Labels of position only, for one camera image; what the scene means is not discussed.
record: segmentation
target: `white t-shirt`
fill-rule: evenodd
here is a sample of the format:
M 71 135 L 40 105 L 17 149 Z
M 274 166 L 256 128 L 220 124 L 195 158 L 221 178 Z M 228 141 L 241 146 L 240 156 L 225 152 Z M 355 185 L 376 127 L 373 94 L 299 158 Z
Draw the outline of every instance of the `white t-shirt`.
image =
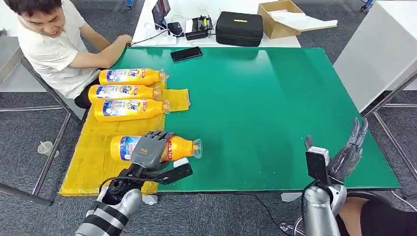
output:
M 36 72 L 66 98 L 74 99 L 97 78 L 97 68 L 74 68 L 69 65 L 78 51 L 88 52 L 81 40 L 83 17 L 69 0 L 62 0 L 65 25 L 62 34 L 52 38 L 25 28 L 18 22 L 18 38 L 23 54 Z

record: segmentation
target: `robotic arm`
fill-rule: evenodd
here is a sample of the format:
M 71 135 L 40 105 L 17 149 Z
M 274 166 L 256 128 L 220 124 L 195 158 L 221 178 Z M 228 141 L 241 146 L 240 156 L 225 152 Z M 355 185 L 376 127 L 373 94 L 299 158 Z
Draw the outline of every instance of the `robotic arm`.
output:
M 167 141 L 174 133 L 149 132 L 138 141 L 132 154 L 132 164 L 119 176 L 105 180 L 100 186 L 97 200 L 87 212 L 85 220 L 75 236 L 118 236 L 129 218 L 142 204 L 141 188 L 145 181 L 170 184 L 192 174 L 191 165 L 181 162 L 179 166 L 165 170 L 166 162 L 160 163 Z M 102 187 L 111 180 L 109 186 Z
M 360 126 L 356 118 L 347 143 L 331 160 L 328 158 L 326 149 L 314 147 L 311 137 L 306 138 L 308 173 L 314 178 L 314 182 L 307 186 L 305 193 L 303 193 L 307 202 L 307 214 L 304 222 L 305 235 L 340 235 L 335 217 L 346 200 L 347 190 L 343 181 L 360 161 L 362 144 L 367 130 L 367 119 L 364 119 L 362 126 Z

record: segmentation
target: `green table mat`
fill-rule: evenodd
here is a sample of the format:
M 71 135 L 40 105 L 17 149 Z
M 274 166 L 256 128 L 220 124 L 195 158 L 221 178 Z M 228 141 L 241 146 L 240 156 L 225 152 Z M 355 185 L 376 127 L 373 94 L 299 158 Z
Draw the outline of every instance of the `green table mat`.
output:
M 169 89 L 189 89 L 188 111 L 166 115 L 165 130 L 203 140 L 193 175 L 159 192 L 301 190 L 307 174 L 304 138 L 331 157 L 360 118 L 319 48 L 201 48 L 174 63 L 181 48 L 128 48 L 113 68 L 165 69 Z M 398 188 L 370 133 L 348 188 Z

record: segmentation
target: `gray carpet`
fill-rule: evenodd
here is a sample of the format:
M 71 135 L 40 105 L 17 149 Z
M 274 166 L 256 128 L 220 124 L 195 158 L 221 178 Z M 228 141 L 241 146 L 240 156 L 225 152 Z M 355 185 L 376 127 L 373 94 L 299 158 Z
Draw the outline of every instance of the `gray carpet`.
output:
M 323 20 L 338 19 L 338 27 L 304 32 L 298 37 L 303 47 L 323 47 L 334 62 L 349 38 L 364 18 L 359 12 L 359 0 L 296 0 L 308 15 Z M 118 35 L 133 34 L 142 8 L 125 8 L 125 1 L 77 0 L 77 8 L 99 33 L 113 40 Z M 416 92 L 403 92 L 397 101 L 417 102 Z M 0 93 L 0 107 L 51 105 L 53 98 L 45 93 Z M 392 128 L 404 151 L 417 165 L 415 142 L 417 110 L 384 109 L 381 116 Z M 0 181 L 31 191 L 46 156 L 36 152 L 38 142 L 53 141 L 65 113 L 40 111 L 0 114 Z M 417 181 L 412 178 L 395 148 L 374 117 L 370 118 L 371 133 L 391 165 L 402 186 L 402 194 L 417 193 Z M 0 193 L 0 236 L 72 235 L 93 202 L 92 197 L 62 197 L 58 191 L 81 125 L 71 121 L 60 146 L 60 155 L 53 161 L 41 196 L 54 199 L 50 207 L 38 206 Z M 395 206 L 411 210 L 389 192 L 378 192 Z M 258 194 L 270 209 L 274 220 L 290 222 L 299 216 L 299 199 L 292 203 L 280 201 L 279 193 Z M 162 196 L 154 206 L 143 206 L 128 223 L 124 236 L 190 235 L 190 236 L 274 236 L 284 235 L 269 218 L 268 212 L 254 196 L 237 195 L 176 195 Z

